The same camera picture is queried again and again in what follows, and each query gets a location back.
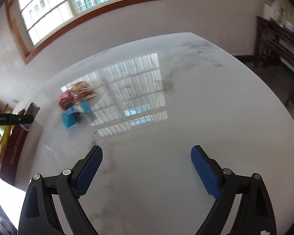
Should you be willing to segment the grey black snack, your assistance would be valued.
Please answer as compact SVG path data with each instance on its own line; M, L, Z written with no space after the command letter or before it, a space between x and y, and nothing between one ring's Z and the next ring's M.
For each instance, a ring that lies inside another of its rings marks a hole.
M29 123L21 124L22 129L24 129L26 131L30 130L39 111L40 111L40 107L36 103L33 103L33 102L30 103L30 105L26 109L24 115L30 116L32 118L32 120Z

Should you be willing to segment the pink wrapped candy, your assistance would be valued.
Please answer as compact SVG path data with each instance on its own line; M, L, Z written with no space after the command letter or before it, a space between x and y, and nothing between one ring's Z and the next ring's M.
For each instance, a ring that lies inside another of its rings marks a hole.
M73 102L74 102L74 96L69 90L67 90L60 95L58 105L63 110L67 110L73 105Z

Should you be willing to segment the white printed bag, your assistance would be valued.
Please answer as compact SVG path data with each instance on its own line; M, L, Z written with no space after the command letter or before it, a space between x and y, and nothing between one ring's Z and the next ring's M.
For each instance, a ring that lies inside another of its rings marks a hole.
M263 11L262 18L279 23L281 17L283 16L283 7L279 0L262 0L263 1Z

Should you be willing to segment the dark wooden side table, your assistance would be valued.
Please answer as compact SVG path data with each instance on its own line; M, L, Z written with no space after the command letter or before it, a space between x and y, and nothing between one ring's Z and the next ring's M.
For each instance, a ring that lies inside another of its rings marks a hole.
M262 65L285 65L294 74L294 32L276 22L257 16L254 47L255 67ZM285 106L294 104L294 81L285 101Z

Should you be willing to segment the wooden framed window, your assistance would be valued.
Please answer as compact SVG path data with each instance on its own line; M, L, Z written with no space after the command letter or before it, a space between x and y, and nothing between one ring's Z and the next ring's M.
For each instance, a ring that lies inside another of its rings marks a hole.
M156 0L6 0L7 19L25 63L74 27L115 9Z

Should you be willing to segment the light blue candy wrapper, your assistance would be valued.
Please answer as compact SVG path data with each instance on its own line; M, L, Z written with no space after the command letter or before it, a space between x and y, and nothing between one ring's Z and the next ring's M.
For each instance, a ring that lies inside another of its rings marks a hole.
M83 117L92 112L89 103L86 100L67 108L61 114L61 121L65 129L77 124Z

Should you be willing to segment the clear bag orange snacks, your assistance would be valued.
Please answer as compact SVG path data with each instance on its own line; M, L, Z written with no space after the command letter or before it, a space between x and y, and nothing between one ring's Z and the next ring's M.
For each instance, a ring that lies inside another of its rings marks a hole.
M73 95L75 103L93 98L99 94L99 92L90 87L90 85L85 81L75 83L69 88L69 90L70 93Z

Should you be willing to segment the maroon gold toffee tin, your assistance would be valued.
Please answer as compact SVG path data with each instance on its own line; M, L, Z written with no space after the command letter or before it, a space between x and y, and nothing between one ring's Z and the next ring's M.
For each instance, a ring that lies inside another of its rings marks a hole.
M28 187L42 132L38 123L29 130L20 125L14 127L1 162L0 179L22 190Z

